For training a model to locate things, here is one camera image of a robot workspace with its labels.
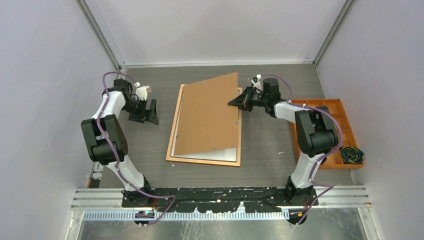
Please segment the photo of plant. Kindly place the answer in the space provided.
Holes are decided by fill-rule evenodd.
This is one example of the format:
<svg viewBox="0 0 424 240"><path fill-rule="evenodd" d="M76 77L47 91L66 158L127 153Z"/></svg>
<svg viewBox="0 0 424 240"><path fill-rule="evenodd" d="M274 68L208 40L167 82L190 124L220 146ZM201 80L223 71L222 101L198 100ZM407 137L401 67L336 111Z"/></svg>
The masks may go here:
<svg viewBox="0 0 424 240"><path fill-rule="evenodd" d="M216 160L216 161L229 161L229 162L235 162L236 161L236 150L238 147L238 125L237 125L237 146L236 148L228 148L228 149L222 149L222 150L212 150L207 152L199 152L199 153L190 153L190 154L183 154L183 155L177 155L175 154L175 146L176 146L176 140L177 140L177 130L178 130L178 123L179 123L179 117L180 117L180 109L179 109L179 116L177 120L177 127L176 127L176 139L172 146L172 156L173 157L180 157L180 158L191 158L191 159L204 159L204 160Z"/></svg>

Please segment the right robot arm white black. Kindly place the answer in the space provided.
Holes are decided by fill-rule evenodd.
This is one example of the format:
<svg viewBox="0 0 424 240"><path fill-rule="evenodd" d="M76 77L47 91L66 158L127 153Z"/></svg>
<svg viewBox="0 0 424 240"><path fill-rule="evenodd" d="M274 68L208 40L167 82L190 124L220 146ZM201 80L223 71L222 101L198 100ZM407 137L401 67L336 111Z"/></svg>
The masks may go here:
<svg viewBox="0 0 424 240"><path fill-rule="evenodd" d="M328 108L283 99L279 78L274 75L264 80L260 75L255 76L250 86L227 104L248 112L253 107L263 107L271 117L295 125L300 154L294 172L287 179L284 197L291 205L300 205L311 199L314 195L313 181L320 164L334 148L340 146L338 131L341 127Z"/></svg>

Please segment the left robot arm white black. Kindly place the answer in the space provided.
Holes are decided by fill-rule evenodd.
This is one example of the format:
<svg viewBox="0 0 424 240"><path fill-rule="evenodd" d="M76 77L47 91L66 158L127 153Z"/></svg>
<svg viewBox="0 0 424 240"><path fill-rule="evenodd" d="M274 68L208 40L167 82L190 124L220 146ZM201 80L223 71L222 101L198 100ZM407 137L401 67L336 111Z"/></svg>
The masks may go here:
<svg viewBox="0 0 424 240"><path fill-rule="evenodd" d="M96 113L80 125L90 159L113 171L124 185L123 198L141 207L148 207L153 202L153 192L146 177L128 156L129 146L119 115L125 111L130 121L158 125L157 101L148 101L151 91L150 86L142 86L139 82L131 84L122 78L115 79L112 87L103 90Z"/></svg>

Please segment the orange wooden picture frame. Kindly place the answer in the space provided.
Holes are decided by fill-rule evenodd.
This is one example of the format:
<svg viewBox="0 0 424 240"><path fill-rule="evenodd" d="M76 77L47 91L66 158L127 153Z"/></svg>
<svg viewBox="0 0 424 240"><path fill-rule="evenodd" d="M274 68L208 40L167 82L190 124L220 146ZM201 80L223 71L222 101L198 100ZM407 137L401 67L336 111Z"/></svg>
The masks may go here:
<svg viewBox="0 0 424 240"><path fill-rule="evenodd" d="M182 92L185 84L181 84L179 88L178 98L176 102L175 113L172 121L172 127L166 151L165 160L167 162L176 163L189 163L189 164L201 164L201 165L213 165L213 166L224 166L224 167L240 167L241 166L241 152L242 152L242 111L238 111L238 146L236 148L236 161L220 161L210 159L197 159L197 158L185 158L172 156L173 144L176 141L177 122L180 113L180 105L182 100Z"/></svg>

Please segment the brown cardboard backing board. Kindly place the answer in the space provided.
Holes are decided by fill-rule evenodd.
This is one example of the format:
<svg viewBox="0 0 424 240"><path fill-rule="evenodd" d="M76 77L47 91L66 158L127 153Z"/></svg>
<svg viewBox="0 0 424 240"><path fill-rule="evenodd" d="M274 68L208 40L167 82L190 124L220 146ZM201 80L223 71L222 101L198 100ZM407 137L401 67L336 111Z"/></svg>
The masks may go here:
<svg viewBox="0 0 424 240"><path fill-rule="evenodd" d="M179 107L175 154L237 148L239 110L228 103L238 95L237 72L185 85Z"/></svg>

